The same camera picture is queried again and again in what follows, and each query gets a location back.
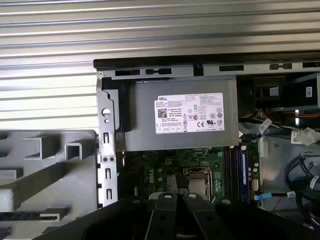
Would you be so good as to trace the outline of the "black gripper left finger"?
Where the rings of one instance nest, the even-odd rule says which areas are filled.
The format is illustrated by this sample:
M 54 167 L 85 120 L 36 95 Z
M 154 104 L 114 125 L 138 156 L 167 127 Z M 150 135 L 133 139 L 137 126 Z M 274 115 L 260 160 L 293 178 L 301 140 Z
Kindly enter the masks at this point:
M 39 240 L 174 240 L 177 197 L 162 193 L 157 200 L 137 196 L 56 227 Z

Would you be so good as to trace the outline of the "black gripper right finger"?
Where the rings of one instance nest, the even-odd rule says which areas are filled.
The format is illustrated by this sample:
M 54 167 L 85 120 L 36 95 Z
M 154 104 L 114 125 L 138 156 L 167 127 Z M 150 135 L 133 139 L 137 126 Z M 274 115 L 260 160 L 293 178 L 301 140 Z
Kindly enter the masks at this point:
M 201 240 L 318 240 L 320 231 L 258 207 L 225 198 L 211 204 L 195 195 L 183 197 Z

